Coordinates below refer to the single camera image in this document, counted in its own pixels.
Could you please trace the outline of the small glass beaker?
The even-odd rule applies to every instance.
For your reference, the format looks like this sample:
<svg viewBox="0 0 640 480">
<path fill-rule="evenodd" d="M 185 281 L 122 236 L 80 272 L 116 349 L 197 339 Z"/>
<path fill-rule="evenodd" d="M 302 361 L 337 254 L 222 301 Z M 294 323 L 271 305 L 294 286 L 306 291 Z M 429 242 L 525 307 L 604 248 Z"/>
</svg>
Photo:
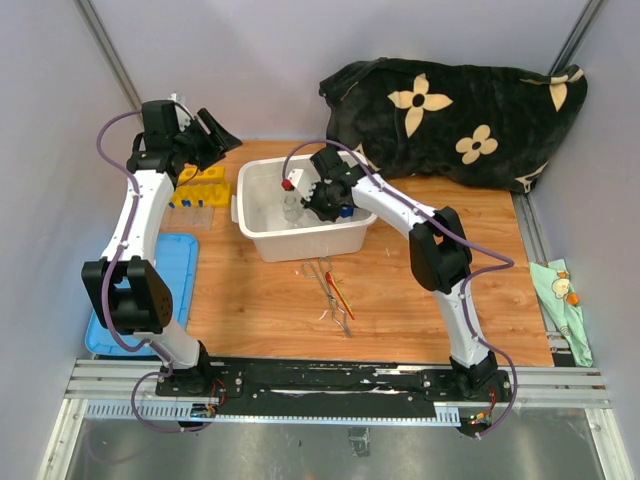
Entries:
<svg viewBox="0 0 640 480">
<path fill-rule="evenodd" d="M 302 205 L 295 195 L 287 195 L 283 200 L 282 211 L 285 220 L 295 224 L 302 216 Z"/>
</svg>

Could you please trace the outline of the graduated cylinder blue base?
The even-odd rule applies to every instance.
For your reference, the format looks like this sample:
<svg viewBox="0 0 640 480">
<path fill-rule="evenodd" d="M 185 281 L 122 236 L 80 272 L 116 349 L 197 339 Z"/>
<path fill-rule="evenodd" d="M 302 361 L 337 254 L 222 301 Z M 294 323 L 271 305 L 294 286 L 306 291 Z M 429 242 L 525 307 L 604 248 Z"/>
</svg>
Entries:
<svg viewBox="0 0 640 480">
<path fill-rule="evenodd" d="M 340 221 L 349 221 L 350 219 L 353 218 L 354 212 L 355 212 L 355 208 L 353 206 L 344 205 L 339 210 L 338 219 Z"/>
</svg>

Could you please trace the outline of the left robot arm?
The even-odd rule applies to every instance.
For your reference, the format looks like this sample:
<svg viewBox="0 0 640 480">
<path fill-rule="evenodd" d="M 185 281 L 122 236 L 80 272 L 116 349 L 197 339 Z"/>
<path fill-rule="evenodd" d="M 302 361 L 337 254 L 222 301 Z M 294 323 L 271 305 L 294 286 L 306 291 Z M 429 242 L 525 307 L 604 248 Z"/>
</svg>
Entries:
<svg viewBox="0 0 640 480">
<path fill-rule="evenodd" d="M 204 171 L 241 146 L 205 108 L 191 113 L 178 95 L 147 101 L 137 110 L 143 130 L 125 163 L 100 156 L 127 178 L 125 200 L 113 236 L 100 258 L 84 263 L 81 278 L 101 326 L 124 351 L 150 348 L 162 362 L 160 395 L 204 396 L 216 383 L 204 345 L 173 315 L 173 297 L 155 268 L 164 210 L 191 165 Z"/>
</svg>

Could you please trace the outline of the white plastic bin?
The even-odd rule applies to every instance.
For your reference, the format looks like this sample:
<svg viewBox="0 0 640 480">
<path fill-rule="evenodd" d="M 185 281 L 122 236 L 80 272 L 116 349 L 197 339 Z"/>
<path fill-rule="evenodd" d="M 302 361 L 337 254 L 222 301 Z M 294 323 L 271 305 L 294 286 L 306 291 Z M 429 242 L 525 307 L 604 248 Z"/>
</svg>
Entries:
<svg viewBox="0 0 640 480">
<path fill-rule="evenodd" d="M 321 221 L 302 207 L 295 224 L 283 215 L 283 200 L 288 193 L 280 185 L 284 159 L 254 160 L 238 173 L 236 195 L 232 198 L 232 220 L 251 240 L 262 260 L 281 262 L 359 251 L 367 229 L 377 220 L 375 214 L 357 209 L 349 221 Z"/>
</svg>

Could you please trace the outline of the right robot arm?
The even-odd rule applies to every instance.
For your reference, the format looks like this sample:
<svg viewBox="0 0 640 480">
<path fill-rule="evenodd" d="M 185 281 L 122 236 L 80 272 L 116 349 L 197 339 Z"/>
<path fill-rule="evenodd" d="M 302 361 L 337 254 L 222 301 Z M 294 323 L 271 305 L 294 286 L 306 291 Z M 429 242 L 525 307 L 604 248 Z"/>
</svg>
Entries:
<svg viewBox="0 0 640 480">
<path fill-rule="evenodd" d="M 409 244 L 415 280 L 437 301 L 447 328 L 455 392 L 474 400 L 486 392 L 497 371 L 487 346 L 468 280 L 472 255 L 455 210 L 427 207 L 392 187 L 360 163 L 349 164 L 333 146 L 311 156 L 317 180 L 300 169 L 282 185 L 323 221 L 335 221 L 346 207 L 366 210 L 392 226 Z"/>
</svg>

